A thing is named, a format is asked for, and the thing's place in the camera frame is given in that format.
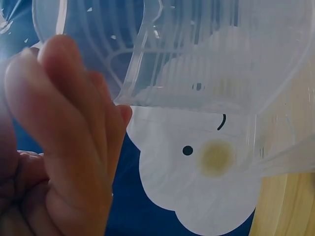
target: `black dot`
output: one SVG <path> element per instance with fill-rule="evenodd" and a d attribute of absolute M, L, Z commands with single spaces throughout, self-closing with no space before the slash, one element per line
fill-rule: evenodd
<path fill-rule="evenodd" d="M 190 155 L 192 155 L 192 153 L 193 153 L 193 149 L 192 149 L 191 146 L 185 146 L 185 147 L 183 148 L 183 154 L 184 154 L 185 156 L 190 156 Z"/>

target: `hand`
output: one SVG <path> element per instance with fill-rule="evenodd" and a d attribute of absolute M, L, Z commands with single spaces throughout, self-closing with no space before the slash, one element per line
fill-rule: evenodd
<path fill-rule="evenodd" d="M 86 72 L 73 40 L 9 65 L 0 99 L 0 235 L 102 236 L 131 108 Z M 11 114 L 44 154 L 16 150 Z"/>

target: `clear plastic container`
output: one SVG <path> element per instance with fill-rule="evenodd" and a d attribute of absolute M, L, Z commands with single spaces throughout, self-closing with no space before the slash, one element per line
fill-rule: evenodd
<path fill-rule="evenodd" d="M 42 41 L 77 40 L 118 103 L 257 114 L 310 49 L 314 3 L 34 0 L 33 15 Z"/>

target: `black curved line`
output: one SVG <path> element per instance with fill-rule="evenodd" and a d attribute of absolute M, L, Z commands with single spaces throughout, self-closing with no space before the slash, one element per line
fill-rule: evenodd
<path fill-rule="evenodd" d="M 222 121 L 222 123 L 220 124 L 220 126 L 218 127 L 218 131 L 219 131 L 220 129 L 222 129 L 222 127 L 224 126 L 225 122 L 226 122 L 226 114 L 223 114 L 223 121 Z"/>

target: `cloud shape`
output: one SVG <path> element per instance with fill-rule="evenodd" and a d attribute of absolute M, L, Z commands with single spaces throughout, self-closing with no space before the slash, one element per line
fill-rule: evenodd
<path fill-rule="evenodd" d="M 196 165 L 198 150 L 214 139 L 232 143 L 238 155 L 246 156 L 240 151 L 246 133 L 246 122 L 240 116 L 227 116 L 218 131 L 220 114 L 144 107 L 133 111 L 127 132 L 141 151 L 140 177 L 153 203 L 175 211 L 183 226 L 203 236 L 228 233 L 251 215 L 258 200 L 259 179 L 209 178 Z M 184 147 L 190 147 L 192 154 L 184 155 Z M 234 169 L 241 162 L 239 157 Z"/>

